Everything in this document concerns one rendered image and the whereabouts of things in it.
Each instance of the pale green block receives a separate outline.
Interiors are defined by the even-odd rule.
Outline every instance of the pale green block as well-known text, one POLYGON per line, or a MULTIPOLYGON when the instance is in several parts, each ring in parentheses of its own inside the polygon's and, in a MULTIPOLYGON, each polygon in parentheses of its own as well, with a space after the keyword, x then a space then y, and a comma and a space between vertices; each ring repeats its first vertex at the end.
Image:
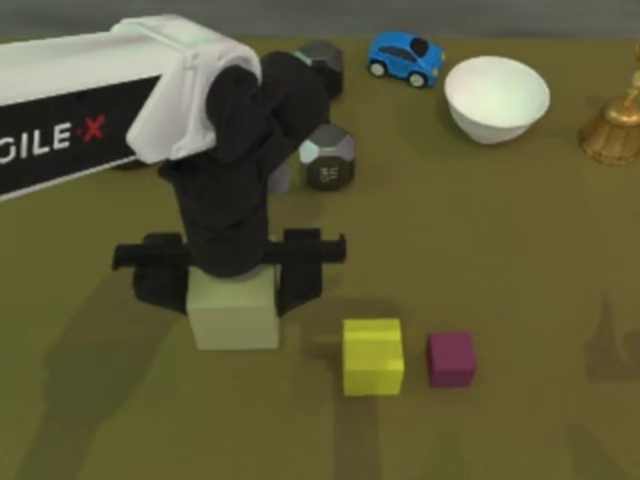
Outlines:
POLYGON ((273 266, 236 278, 189 271, 187 316, 199 350, 275 349, 280 343, 273 266))

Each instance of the car window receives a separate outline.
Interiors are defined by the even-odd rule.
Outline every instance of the car window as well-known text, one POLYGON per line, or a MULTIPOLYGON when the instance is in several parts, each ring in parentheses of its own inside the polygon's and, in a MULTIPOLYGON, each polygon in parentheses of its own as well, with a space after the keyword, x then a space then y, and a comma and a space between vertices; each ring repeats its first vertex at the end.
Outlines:
POLYGON ((415 37, 413 40, 411 40, 409 48, 411 48, 411 51, 415 53, 418 58, 422 58, 429 51, 429 42, 427 42, 424 38, 415 37))
POLYGON ((416 57, 413 54, 405 50, 404 48, 399 47, 382 47, 378 50, 380 53, 385 53, 387 55, 391 55, 393 57, 401 58, 402 60, 406 60, 408 62, 416 62, 416 57))

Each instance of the car windshield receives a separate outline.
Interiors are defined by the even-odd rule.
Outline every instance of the car windshield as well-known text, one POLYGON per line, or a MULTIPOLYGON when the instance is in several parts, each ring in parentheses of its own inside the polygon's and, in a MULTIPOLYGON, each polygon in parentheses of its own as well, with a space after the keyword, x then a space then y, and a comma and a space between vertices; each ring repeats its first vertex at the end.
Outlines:
POLYGON ((418 57, 424 57, 429 51, 429 42, 423 38, 415 37, 409 44, 411 51, 418 57))

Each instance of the black label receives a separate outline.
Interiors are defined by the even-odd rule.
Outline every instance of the black label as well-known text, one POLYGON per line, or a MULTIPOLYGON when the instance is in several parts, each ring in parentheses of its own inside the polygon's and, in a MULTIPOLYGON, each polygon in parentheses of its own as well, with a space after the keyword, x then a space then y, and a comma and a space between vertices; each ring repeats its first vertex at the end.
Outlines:
POLYGON ((0 197, 134 156, 126 135, 158 80, 0 107, 0 197))

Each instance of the red letter x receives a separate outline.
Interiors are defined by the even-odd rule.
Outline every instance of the red letter x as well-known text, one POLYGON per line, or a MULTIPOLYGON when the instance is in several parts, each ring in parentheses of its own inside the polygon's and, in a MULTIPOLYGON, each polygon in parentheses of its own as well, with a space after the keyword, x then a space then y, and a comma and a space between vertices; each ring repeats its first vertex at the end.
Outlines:
POLYGON ((87 131, 84 134, 84 137, 82 139, 84 141, 84 143, 87 143, 93 137, 102 138, 102 131, 100 129, 102 128, 102 125, 104 124, 104 120, 105 120, 104 119, 104 115, 99 115, 95 119, 87 118, 85 120, 85 122, 87 124, 87 131))

